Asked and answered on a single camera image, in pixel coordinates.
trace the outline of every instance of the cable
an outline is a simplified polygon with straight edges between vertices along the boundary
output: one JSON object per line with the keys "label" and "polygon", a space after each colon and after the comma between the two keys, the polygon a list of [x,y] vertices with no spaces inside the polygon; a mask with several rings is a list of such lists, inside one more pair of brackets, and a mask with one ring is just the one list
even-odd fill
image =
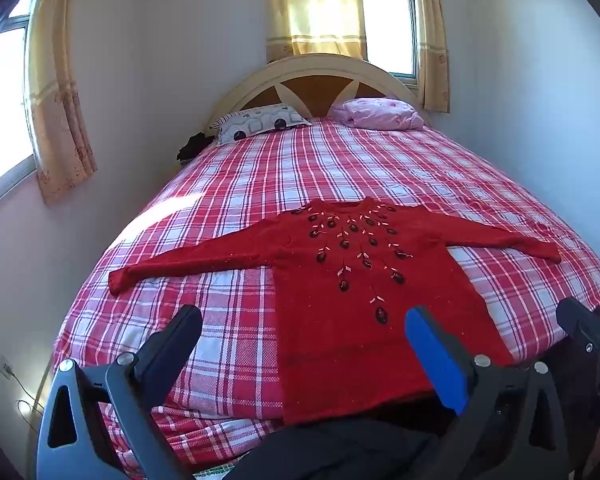
{"label": "cable", "polygon": [[20,382],[20,379],[19,379],[19,378],[17,377],[17,375],[16,375],[16,374],[13,372],[13,370],[11,369],[11,367],[8,367],[8,368],[6,369],[6,371],[7,371],[7,373],[8,373],[8,374],[9,374],[11,377],[13,377],[14,379],[16,379],[16,382],[17,382],[17,383],[20,385],[20,387],[22,388],[22,391],[23,391],[23,392],[25,392],[25,393],[27,394],[27,397],[29,397],[29,399],[33,400],[33,404],[34,404],[34,406],[40,406],[40,407],[41,407],[41,408],[44,410],[44,409],[45,409],[45,407],[44,407],[44,406],[42,406],[42,405],[41,405],[41,404],[40,404],[40,403],[39,403],[39,402],[36,400],[36,398],[35,398],[33,395],[31,395],[31,394],[30,394],[30,393],[27,391],[27,389],[26,389],[26,388],[25,388],[25,387],[22,385],[22,383]]}
{"label": "cable", "polygon": [[27,420],[27,417],[25,417],[22,412],[20,411],[20,403],[24,402],[24,404],[26,404],[27,406],[29,406],[31,408],[31,410],[33,411],[35,408],[33,406],[31,406],[26,400],[19,400],[18,402],[16,402],[16,405],[18,407],[18,413],[20,414],[20,416],[22,417],[22,420],[24,420],[27,423],[27,426],[29,426],[33,431],[35,431],[37,434],[40,434],[40,432],[34,428],[31,423]]}

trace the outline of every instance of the floral curtain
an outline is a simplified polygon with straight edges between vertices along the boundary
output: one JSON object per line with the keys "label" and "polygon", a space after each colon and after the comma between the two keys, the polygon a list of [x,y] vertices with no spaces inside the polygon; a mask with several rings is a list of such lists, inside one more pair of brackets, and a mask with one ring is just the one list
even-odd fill
{"label": "floral curtain", "polygon": [[29,110],[38,183],[56,202],[96,170],[74,81],[73,0],[36,0],[27,33]]}
{"label": "floral curtain", "polygon": [[440,0],[416,0],[420,48],[418,97],[425,110],[449,113],[449,66]]}
{"label": "floral curtain", "polygon": [[362,0],[269,0],[269,62],[313,52],[366,59]]}

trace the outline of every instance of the mattress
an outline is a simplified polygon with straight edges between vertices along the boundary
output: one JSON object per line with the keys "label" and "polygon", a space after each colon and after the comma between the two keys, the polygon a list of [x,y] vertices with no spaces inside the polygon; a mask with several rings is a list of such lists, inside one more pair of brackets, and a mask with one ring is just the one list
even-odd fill
{"label": "mattress", "polygon": [[[563,338],[557,302],[600,304],[600,260],[550,209],[488,162],[443,134],[378,132],[313,120],[225,146],[210,146],[184,168],[105,251],[64,320],[54,365],[108,364],[137,350],[183,304],[202,313],[202,338],[164,406],[153,416],[184,462],[230,460],[280,426],[274,285],[270,269],[152,278],[131,294],[107,290],[112,270],[200,243],[298,208],[314,198],[365,196],[461,216],[554,241],[559,266],[515,250],[450,248],[516,361]],[[104,408],[114,446],[130,471],[138,464]]]}

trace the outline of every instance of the cream headboard frame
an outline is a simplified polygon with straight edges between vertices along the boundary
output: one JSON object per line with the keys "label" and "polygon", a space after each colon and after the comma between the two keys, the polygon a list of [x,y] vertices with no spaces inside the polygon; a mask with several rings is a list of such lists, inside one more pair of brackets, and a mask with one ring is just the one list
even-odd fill
{"label": "cream headboard frame", "polygon": [[270,63],[245,79],[219,102],[205,133],[215,135],[217,132],[208,127],[213,121],[245,108],[283,102],[309,119],[325,115],[334,102],[377,96],[409,103],[429,124],[416,96],[381,68],[337,54],[304,54]]}

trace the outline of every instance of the red sweater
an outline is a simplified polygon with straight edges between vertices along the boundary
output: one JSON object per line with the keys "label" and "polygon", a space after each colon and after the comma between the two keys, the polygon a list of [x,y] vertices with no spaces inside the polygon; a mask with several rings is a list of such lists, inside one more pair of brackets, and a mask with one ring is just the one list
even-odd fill
{"label": "red sweater", "polygon": [[512,362],[483,298],[447,246],[514,248],[560,262],[552,242],[423,206],[313,200],[116,270],[109,289],[118,295],[149,277],[271,266],[283,413],[293,424],[428,392],[404,335],[412,306],[426,306],[470,353]]}

